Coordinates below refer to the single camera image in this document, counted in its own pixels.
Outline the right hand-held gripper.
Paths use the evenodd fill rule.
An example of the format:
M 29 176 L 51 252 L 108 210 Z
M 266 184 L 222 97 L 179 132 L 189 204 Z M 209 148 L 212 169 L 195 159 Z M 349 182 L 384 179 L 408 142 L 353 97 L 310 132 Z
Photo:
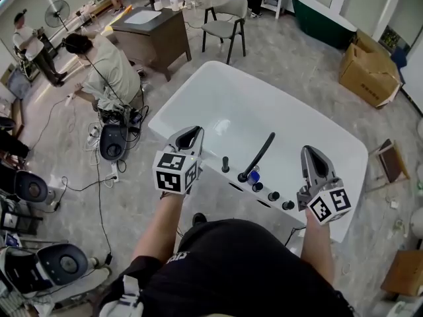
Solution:
M 306 186 L 297 192 L 300 211 L 309 209 L 320 225 L 338 220 L 351 210 L 343 181 L 336 177 L 331 160 L 317 148 L 302 148 L 301 170 Z

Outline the person's left forearm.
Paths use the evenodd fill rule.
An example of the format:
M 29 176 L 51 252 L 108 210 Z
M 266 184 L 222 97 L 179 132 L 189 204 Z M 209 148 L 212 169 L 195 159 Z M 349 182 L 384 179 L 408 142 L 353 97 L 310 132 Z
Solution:
M 172 193 L 159 200 L 152 221 L 135 247 L 133 260 L 147 256 L 163 264 L 173 255 L 183 201 L 183 195 Z

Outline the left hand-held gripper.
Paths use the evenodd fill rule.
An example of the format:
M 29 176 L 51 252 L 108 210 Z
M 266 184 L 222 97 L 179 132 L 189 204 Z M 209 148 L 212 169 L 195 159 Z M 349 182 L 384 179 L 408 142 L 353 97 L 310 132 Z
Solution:
M 198 179 L 204 128 L 190 126 L 174 133 L 157 151 L 152 166 L 155 188 L 184 195 Z

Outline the green bathtub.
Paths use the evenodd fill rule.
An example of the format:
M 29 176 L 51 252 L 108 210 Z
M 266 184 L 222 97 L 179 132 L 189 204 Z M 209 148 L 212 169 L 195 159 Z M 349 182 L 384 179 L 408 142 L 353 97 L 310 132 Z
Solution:
M 345 49 L 356 35 L 357 28 L 316 0 L 292 0 L 300 29 L 310 37 L 337 49 Z

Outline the white bathtub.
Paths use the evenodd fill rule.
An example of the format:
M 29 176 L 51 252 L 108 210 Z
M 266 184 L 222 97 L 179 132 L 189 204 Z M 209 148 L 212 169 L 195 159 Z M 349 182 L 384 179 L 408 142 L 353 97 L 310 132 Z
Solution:
M 204 128 L 202 166 L 221 171 L 229 157 L 227 181 L 240 193 L 252 194 L 237 176 L 245 171 L 271 132 L 276 136 L 258 163 L 263 189 L 253 194 L 264 206 L 282 208 L 295 201 L 304 185 L 301 149 L 310 145 L 323 152 L 342 179 L 356 207 L 367 168 L 365 145 L 351 133 L 288 93 L 218 61 L 203 64 L 149 121 L 161 139 L 190 126 Z M 278 192 L 277 201 L 268 194 Z

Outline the cardboard box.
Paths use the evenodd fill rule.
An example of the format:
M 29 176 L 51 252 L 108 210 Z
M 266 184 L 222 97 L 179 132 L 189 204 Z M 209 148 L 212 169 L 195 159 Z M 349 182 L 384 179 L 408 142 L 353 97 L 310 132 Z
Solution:
M 402 86 L 389 52 L 361 30 L 342 58 L 338 82 L 376 109 L 392 102 Z

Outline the white ceramic fixture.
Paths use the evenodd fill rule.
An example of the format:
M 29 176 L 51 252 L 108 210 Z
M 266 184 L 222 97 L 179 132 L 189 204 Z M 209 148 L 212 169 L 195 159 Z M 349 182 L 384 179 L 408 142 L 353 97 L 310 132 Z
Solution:
M 423 317 L 423 302 L 397 302 L 386 317 Z

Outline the black curved faucet spout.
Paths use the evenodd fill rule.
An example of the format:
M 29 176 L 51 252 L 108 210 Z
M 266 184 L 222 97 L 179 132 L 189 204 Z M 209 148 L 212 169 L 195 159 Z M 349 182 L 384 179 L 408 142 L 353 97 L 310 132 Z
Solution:
M 252 162 L 247 166 L 244 172 L 240 173 L 237 176 L 237 179 L 240 183 L 245 183 L 248 180 L 249 174 L 252 172 L 253 168 L 260 162 L 261 158 L 264 156 L 270 145 L 272 144 L 274 138 L 276 136 L 275 132 L 271 132 L 268 136 L 267 140 L 257 153 L 257 155 L 253 158 Z

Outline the brown wooden box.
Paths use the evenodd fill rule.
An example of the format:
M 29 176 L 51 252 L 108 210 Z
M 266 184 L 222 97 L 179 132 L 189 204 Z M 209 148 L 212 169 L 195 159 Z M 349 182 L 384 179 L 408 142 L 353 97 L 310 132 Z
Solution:
M 423 250 L 399 250 L 381 289 L 409 297 L 417 297 L 423 293 Z

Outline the standing fan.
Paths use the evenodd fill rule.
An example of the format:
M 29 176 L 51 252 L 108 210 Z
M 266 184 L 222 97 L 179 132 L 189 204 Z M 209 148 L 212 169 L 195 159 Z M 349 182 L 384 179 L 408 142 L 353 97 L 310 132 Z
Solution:
M 70 16 L 70 7 L 69 4 L 64 0 L 54 1 L 46 10 L 44 19 L 46 24 L 51 28 L 58 28 L 63 26 L 66 31 L 68 27 L 65 24 L 65 21 Z

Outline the person's right forearm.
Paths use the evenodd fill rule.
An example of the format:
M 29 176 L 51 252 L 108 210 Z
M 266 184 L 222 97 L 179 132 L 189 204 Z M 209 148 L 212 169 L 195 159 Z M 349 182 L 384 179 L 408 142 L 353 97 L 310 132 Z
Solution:
M 331 285 L 334 282 L 334 259 L 331 250 L 330 226 L 320 225 L 309 208 L 301 259 L 309 263 Z

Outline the small wooden frame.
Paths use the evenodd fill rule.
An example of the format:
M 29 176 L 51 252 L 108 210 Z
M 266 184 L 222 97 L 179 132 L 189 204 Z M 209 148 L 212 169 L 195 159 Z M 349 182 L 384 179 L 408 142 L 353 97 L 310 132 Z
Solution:
M 381 174 L 369 181 L 365 187 L 365 193 L 410 180 L 410 174 L 395 140 L 386 139 L 368 155 L 369 159 L 374 158 L 377 161 Z

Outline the person's black clothes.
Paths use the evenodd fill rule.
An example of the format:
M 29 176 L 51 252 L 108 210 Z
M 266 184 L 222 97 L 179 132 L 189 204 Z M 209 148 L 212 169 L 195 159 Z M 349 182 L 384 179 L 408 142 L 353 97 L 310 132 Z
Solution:
M 353 317 L 342 294 L 262 226 L 240 219 L 200 223 L 165 261 L 138 256 L 141 317 Z

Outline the grey chair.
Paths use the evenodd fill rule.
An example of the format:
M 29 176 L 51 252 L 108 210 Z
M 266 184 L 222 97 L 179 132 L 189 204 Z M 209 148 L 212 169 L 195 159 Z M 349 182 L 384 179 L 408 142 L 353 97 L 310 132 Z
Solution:
M 221 44 L 224 43 L 224 39 L 229 39 L 230 45 L 226 60 L 226 64 L 229 65 L 235 37 L 239 35 L 241 37 L 243 56 L 245 57 L 245 19 L 247 11 L 247 0 L 227 0 L 223 4 L 205 9 L 204 24 L 201 26 L 203 32 L 202 52 L 206 50 L 206 36 L 208 34 L 219 38 Z M 234 22 L 218 20 L 216 14 L 231 15 L 236 19 Z

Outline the dark wooden vanity cabinet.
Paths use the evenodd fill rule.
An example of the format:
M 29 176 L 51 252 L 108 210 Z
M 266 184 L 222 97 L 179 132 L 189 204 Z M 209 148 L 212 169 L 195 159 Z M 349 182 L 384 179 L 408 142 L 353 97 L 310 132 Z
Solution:
M 171 80 L 169 66 L 180 56 L 192 60 L 182 11 L 154 11 L 136 7 L 110 27 L 126 57 L 162 73 Z

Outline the white power strip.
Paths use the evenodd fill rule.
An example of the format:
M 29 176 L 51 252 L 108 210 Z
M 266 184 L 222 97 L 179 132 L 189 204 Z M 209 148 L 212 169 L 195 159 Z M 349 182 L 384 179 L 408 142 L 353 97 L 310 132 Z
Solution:
M 100 133 L 97 125 L 94 125 L 87 137 L 87 145 L 93 146 L 100 139 Z
M 119 182 L 119 171 L 116 162 L 111 163 L 111 169 L 112 172 L 103 181 L 107 188 L 112 188 L 115 183 Z

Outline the blue chair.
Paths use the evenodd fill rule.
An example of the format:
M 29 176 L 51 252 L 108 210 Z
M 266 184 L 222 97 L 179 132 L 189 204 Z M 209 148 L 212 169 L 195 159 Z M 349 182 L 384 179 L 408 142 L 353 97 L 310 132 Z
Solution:
M 406 53 L 401 47 L 396 47 L 391 54 L 392 61 L 396 64 L 397 69 L 401 70 L 403 67 L 407 66 Z

